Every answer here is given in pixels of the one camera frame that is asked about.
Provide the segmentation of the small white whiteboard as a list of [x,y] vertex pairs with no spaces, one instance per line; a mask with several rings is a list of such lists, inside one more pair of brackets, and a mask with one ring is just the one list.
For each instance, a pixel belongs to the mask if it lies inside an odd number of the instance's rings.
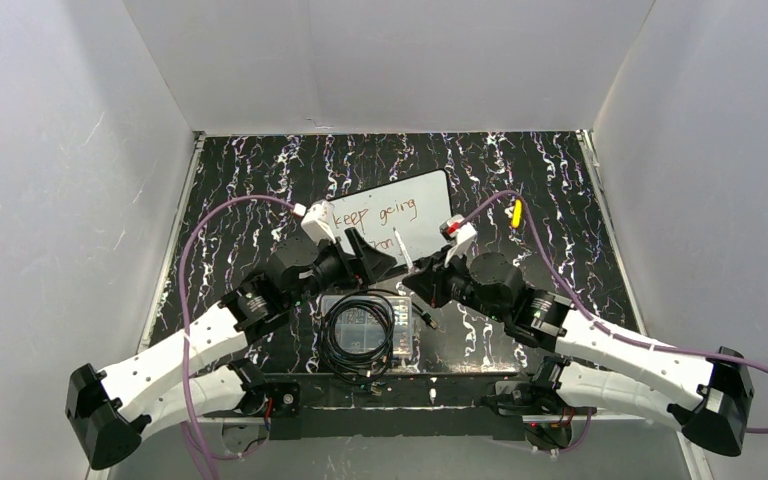
[[396,227],[412,259],[430,255],[445,244],[439,232],[453,216],[449,177],[437,169],[386,185],[334,199],[329,218],[333,232],[356,228],[377,250],[389,254],[403,266],[404,260],[393,234]]

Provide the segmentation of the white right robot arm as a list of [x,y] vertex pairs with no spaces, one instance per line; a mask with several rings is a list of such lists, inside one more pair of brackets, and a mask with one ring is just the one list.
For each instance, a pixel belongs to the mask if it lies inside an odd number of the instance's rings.
[[529,286],[498,253],[468,262],[438,252],[416,261],[403,284],[431,307],[455,301],[501,322],[517,342],[560,355],[534,383],[566,406],[644,417],[710,452],[742,452],[754,389],[733,349],[696,356],[589,320],[571,301]]

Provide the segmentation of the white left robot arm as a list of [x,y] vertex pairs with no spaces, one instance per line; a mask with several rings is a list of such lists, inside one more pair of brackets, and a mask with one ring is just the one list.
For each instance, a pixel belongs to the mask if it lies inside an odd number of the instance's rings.
[[302,301],[330,288],[375,284],[397,265],[357,229],[346,234],[349,252],[340,240],[290,237],[188,327],[118,363],[75,369],[65,415],[91,469],[120,463],[144,439],[190,415],[238,409],[271,394],[251,370],[196,373],[283,327]]

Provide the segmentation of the red whiteboard marker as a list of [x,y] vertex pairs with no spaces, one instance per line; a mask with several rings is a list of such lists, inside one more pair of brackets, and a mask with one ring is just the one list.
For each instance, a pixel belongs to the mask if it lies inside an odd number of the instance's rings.
[[401,234],[399,233],[396,227],[393,228],[393,234],[396,240],[396,244],[398,245],[398,248],[400,250],[401,256],[404,260],[406,272],[412,273],[414,270],[413,261],[407,249],[407,246],[403,240],[403,237],[401,236]]

